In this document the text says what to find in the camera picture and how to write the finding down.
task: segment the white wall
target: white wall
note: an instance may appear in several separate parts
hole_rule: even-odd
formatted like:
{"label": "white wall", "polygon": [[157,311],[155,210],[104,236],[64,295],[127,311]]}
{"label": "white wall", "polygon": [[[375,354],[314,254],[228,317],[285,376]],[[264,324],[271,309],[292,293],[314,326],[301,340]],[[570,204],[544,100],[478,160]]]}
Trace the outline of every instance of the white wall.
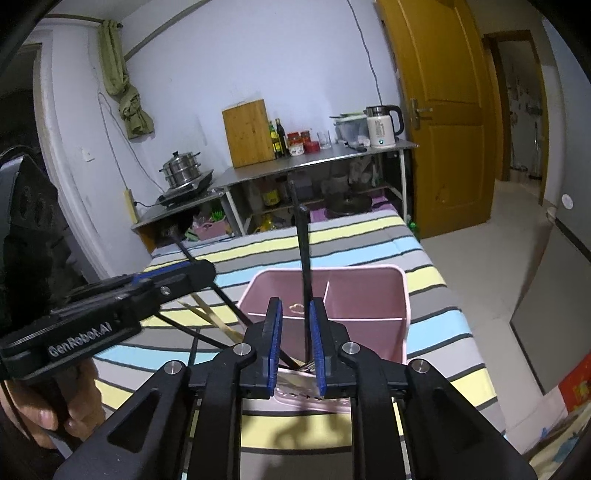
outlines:
{"label": "white wall", "polygon": [[564,87],[566,111],[566,160],[561,193],[568,194],[573,208],[562,202],[558,218],[591,248],[591,83],[571,49],[549,21],[544,21],[552,50],[556,56],[560,80]]}
{"label": "white wall", "polygon": [[[391,51],[372,0],[353,0],[384,103],[400,104]],[[137,32],[162,13],[152,0],[123,20]],[[331,129],[329,115],[378,103],[375,81],[344,0],[212,0],[128,62],[155,135],[144,140],[154,168],[173,151],[201,151],[216,174],[231,166],[222,111],[263,98],[286,131]]]}
{"label": "white wall", "polygon": [[467,0],[481,34],[530,30],[535,42],[548,103],[548,177],[544,198],[558,204],[565,152],[564,100],[556,60],[542,15],[527,0]]}
{"label": "white wall", "polygon": [[122,23],[125,21],[124,28],[121,30],[123,53],[129,52],[157,28],[186,8],[208,1],[210,0],[142,0],[141,7],[122,19]]}
{"label": "white wall", "polygon": [[[141,270],[149,263],[150,255],[130,230],[132,222],[125,207],[124,185],[109,147],[97,99],[97,91],[104,92],[104,88],[96,26],[44,20],[30,41],[36,42],[42,33],[48,39],[43,40],[41,75],[49,75],[48,82],[42,81],[42,89],[55,163],[52,179],[63,186],[66,198],[62,197],[61,202],[68,204],[63,207],[66,219],[87,256],[100,262],[100,276]],[[43,55],[48,54],[51,58],[44,59]],[[116,103],[109,101],[118,115]],[[160,192],[141,172],[107,108],[103,109],[113,149],[129,188],[137,200],[153,203]],[[141,146],[134,147],[142,160]],[[95,159],[84,160],[82,149]]]}

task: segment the human hand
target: human hand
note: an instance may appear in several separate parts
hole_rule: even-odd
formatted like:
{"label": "human hand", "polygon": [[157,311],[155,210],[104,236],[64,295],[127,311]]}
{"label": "human hand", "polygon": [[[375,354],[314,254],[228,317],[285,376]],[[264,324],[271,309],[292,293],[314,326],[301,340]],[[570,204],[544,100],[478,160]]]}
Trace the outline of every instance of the human hand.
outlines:
{"label": "human hand", "polygon": [[[93,430],[105,421],[101,394],[95,385],[98,376],[95,363],[87,359],[78,364],[78,385],[76,395],[68,402],[70,418],[65,422],[66,431],[79,439],[86,440]],[[43,429],[55,430],[57,414],[33,389],[19,381],[7,381],[12,401],[19,411],[33,439],[43,448],[54,449],[52,440]],[[0,403],[12,423],[22,431],[4,392],[0,390]]]}

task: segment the blue gripper pad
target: blue gripper pad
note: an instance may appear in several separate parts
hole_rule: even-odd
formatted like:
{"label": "blue gripper pad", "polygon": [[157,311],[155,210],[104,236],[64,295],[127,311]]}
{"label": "blue gripper pad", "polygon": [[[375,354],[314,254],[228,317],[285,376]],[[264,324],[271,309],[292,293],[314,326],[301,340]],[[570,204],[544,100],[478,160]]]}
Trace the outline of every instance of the blue gripper pad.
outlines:
{"label": "blue gripper pad", "polygon": [[314,366],[316,367],[316,385],[318,385],[320,395],[324,397],[326,393],[326,366],[324,365],[324,350],[318,326],[318,315],[316,315],[316,307],[313,301],[310,302],[310,334],[312,335],[312,351],[314,353]]}
{"label": "blue gripper pad", "polygon": [[132,283],[136,285],[139,283],[140,280],[143,280],[145,278],[152,278],[156,275],[160,275],[161,273],[170,273],[175,270],[178,270],[179,268],[186,267],[187,265],[189,265],[189,261],[185,260],[182,262],[174,263],[172,265],[166,265],[165,267],[155,268],[154,270],[150,270],[147,272],[136,273],[134,275]]}
{"label": "blue gripper pad", "polygon": [[267,390],[270,396],[273,396],[275,386],[277,386],[277,369],[279,368],[279,351],[281,346],[281,327],[283,324],[283,303],[277,302],[277,312],[275,314],[275,323],[273,324],[273,338],[271,340],[271,350],[269,351],[269,379],[267,381]]}

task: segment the gray panel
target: gray panel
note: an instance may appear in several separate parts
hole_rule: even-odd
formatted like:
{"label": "gray panel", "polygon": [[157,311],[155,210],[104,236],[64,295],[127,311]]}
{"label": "gray panel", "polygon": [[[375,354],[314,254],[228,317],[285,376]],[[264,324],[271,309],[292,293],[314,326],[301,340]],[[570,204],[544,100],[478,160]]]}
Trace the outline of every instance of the gray panel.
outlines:
{"label": "gray panel", "polygon": [[591,351],[591,264],[554,227],[511,325],[545,393]]}

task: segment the black gripper frame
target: black gripper frame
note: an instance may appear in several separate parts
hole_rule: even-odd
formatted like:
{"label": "black gripper frame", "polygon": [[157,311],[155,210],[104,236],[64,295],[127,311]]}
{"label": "black gripper frame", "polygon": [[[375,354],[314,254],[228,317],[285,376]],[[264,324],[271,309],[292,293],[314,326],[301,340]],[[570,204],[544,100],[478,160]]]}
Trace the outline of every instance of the black gripper frame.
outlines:
{"label": "black gripper frame", "polygon": [[426,360],[402,365],[350,342],[346,328],[328,320],[319,298],[310,305],[310,327],[320,394],[350,397],[355,480],[385,474],[404,480],[407,468],[415,480],[537,479],[503,435]]}
{"label": "black gripper frame", "polygon": [[[55,480],[239,480],[242,399],[269,399],[277,383],[282,304],[211,361],[170,361],[58,469]],[[201,399],[192,442],[193,406]]]}

